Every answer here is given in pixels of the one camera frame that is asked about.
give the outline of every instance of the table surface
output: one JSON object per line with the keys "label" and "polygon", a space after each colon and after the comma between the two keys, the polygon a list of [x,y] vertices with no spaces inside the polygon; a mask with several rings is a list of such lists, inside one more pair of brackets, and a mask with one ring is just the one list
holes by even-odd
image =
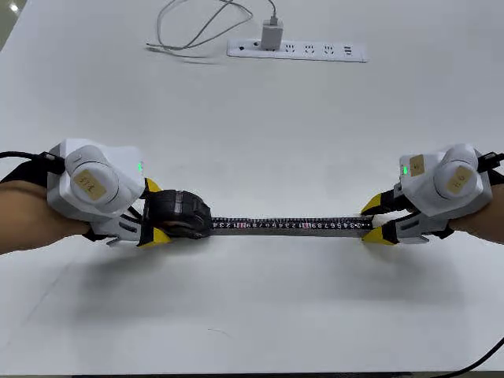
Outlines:
{"label": "table surface", "polygon": [[[402,154],[502,151],[504,2],[278,0],[285,38],[365,43],[365,64],[229,58],[226,38],[205,60],[149,53],[163,4],[29,2],[0,53],[0,150],[136,145],[161,186],[244,217],[354,214]],[[230,36],[259,35],[269,5],[248,5]],[[165,38],[187,41],[216,6],[186,3]],[[0,374],[456,369],[502,337],[503,266],[502,246],[467,235],[74,237],[0,257]]]}

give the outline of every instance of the black strap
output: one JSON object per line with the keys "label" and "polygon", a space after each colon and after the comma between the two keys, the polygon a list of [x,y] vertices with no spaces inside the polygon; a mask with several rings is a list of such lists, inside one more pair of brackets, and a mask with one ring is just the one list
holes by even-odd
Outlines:
{"label": "black strap", "polygon": [[47,188],[47,170],[41,161],[30,160],[19,164],[0,183],[9,181],[27,181],[40,187]]}
{"label": "black strap", "polygon": [[488,171],[488,179],[490,180],[490,185],[500,185],[504,183],[504,175],[501,175],[499,172],[491,169]]}

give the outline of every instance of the power socket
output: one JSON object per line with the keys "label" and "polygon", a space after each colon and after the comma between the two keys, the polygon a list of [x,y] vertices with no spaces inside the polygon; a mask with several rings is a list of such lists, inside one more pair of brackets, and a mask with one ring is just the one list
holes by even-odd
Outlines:
{"label": "power socket", "polygon": [[307,61],[353,61],[366,63],[367,53],[362,45],[353,43],[282,41],[275,51],[262,50],[259,39],[230,39],[230,57],[269,57],[273,59],[302,59]]}

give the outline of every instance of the hand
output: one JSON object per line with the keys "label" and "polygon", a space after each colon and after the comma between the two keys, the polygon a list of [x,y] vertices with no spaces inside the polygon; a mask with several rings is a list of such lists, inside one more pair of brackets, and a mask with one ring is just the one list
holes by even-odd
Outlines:
{"label": "hand", "polygon": [[493,200],[482,210],[450,221],[455,231],[504,244],[504,184],[491,187]]}
{"label": "hand", "polygon": [[0,184],[0,209],[0,254],[48,246],[89,231],[89,224],[51,209],[45,188],[25,181]]}

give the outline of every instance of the handwritten label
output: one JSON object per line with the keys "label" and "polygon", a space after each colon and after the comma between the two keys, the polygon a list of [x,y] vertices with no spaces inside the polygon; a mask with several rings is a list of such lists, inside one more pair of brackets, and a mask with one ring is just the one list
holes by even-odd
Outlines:
{"label": "handwritten label", "polygon": [[451,191],[454,195],[460,193],[464,185],[468,183],[470,178],[473,176],[473,171],[467,169],[466,167],[458,167],[455,174],[447,183],[448,191]]}
{"label": "handwritten label", "polygon": [[409,171],[412,177],[422,175],[425,172],[424,155],[417,155],[410,158]]}
{"label": "handwritten label", "polygon": [[105,187],[91,175],[87,169],[73,178],[76,183],[93,201],[99,200],[107,192]]}

